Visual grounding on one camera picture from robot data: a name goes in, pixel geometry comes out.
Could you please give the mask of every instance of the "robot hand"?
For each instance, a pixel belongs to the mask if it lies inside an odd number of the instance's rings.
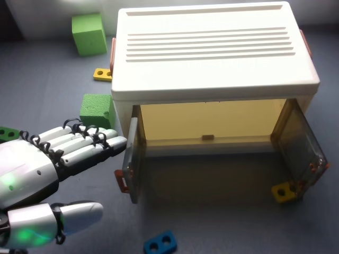
[[[67,125],[74,120],[79,122]],[[54,238],[62,244],[66,235],[98,221],[103,210],[99,203],[37,203],[69,176],[121,153],[126,142],[115,130],[70,119],[30,139],[21,131],[19,139],[0,144],[0,247],[25,249]]]

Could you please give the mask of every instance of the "open door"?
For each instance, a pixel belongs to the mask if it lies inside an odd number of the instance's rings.
[[[133,106],[122,170],[115,171],[120,190],[129,193],[134,204],[138,202],[140,171],[144,164],[146,138],[140,106]]]
[[[320,148],[296,99],[287,99],[271,135],[271,142],[282,155],[288,183],[272,187],[279,203],[303,196],[328,168]]]

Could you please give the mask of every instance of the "green cube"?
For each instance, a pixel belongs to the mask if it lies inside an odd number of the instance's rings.
[[[98,55],[107,52],[101,14],[72,17],[72,33],[80,56]]]
[[[18,138],[19,138],[18,130],[0,126],[0,144]]]
[[[113,129],[115,109],[111,95],[85,94],[80,119],[85,126],[96,125],[105,129]]]

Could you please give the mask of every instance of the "blue block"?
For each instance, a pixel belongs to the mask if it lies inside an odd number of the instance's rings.
[[[176,241],[171,231],[166,231],[144,243],[145,254],[170,254],[176,251]]]

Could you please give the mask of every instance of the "white lid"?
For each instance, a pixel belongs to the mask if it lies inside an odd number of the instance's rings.
[[[314,94],[319,78],[287,2],[121,9],[117,101]]]

